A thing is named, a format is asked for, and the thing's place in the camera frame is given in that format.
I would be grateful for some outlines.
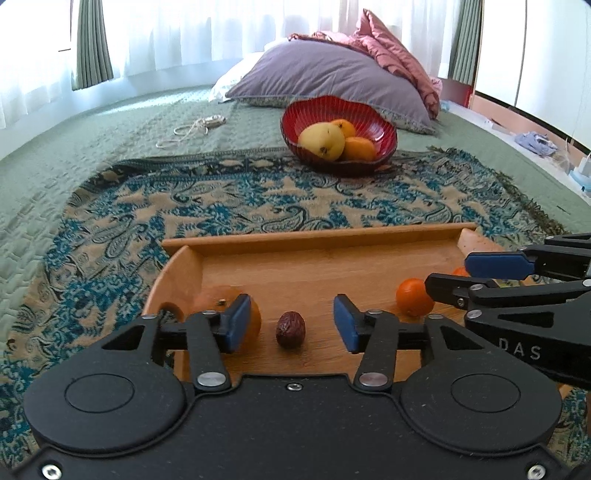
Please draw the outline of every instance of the patterned cloth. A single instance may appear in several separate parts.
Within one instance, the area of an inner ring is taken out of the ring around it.
[[[163,238],[469,221],[515,248],[559,233],[532,211],[506,178],[455,150],[398,152],[386,169],[355,180],[314,173],[283,148],[108,168],[72,194],[9,336],[2,462],[14,466],[36,449],[22,410],[30,383],[141,311],[167,261]],[[582,395],[565,402],[553,439],[570,463],[588,452]]]

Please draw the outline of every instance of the green curtain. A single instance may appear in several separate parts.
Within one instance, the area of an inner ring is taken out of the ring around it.
[[[462,0],[448,77],[474,85],[482,26],[482,0]]]
[[[74,0],[77,19],[73,52],[72,90],[92,87],[113,78],[107,48],[102,0]]]

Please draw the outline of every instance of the mattress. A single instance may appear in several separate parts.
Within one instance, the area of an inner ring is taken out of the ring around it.
[[[86,112],[39,135],[0,161],[0,349],[34,273],[42,268],[70,193],[97,169],[123,159],[284,146],[282,110],[209,103],[209,88],[159,93]],[[201,116],[227,123],[166,150],[158,140]],[[458,148],[510,175],[517,187],[572,231],[591,231],[589,206],[510,146],[451,113],[437,136],[399,132],[399,148]]]

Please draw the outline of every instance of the purple pillow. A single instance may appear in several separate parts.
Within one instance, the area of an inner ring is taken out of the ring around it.
[[[407,79],[367,55],[330,43],[291,40],[269,49],[226,97],[285,108],[322,95],[370,105],[398,128],[435,133],[421,96]]]

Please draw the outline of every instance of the bowl of fruit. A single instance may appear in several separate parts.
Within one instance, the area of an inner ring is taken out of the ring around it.
[[[330,95],[289,105],[281,133],[302,163],[341,177],[372,174],[398,144],[396,127],[369,105]]]

